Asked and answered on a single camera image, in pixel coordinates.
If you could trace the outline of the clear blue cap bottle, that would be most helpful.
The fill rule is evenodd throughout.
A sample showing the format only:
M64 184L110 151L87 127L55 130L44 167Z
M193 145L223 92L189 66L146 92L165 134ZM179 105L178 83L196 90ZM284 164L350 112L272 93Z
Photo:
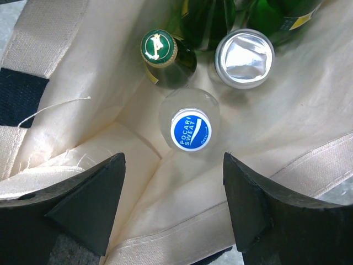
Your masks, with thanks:
M220 127L220 105L209 92L180 88L161 103L158 121L169 147L198 152L211 146Z

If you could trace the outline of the beige canvas tote bag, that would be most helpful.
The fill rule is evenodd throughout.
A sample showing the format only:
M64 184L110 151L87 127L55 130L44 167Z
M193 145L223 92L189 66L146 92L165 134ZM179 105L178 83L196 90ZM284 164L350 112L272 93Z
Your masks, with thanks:
M123 152L126 177L107 264L188 264L234 242L225 152L279 184L318 197L352 176L352 2L325 1L278 49L269 79L246 91L195 84L221 107L203 156L171 151L158 131L165 90L138 45L177 29L181 1L27 1L2 66L49 83L25 134L1 131L1 193L20 196Z

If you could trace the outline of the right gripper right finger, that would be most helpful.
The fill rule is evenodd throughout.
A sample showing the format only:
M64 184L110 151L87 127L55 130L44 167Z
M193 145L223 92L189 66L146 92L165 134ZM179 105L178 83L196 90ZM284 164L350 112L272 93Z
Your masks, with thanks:
M225 153L223 184L245 264L351 264L352 206L288 189Z

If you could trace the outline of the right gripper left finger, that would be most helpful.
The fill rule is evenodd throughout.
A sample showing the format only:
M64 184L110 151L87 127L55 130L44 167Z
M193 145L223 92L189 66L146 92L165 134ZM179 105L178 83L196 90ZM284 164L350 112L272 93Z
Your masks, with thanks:
M65 181L1 200L2 264L98 264L125 179L117 153Z

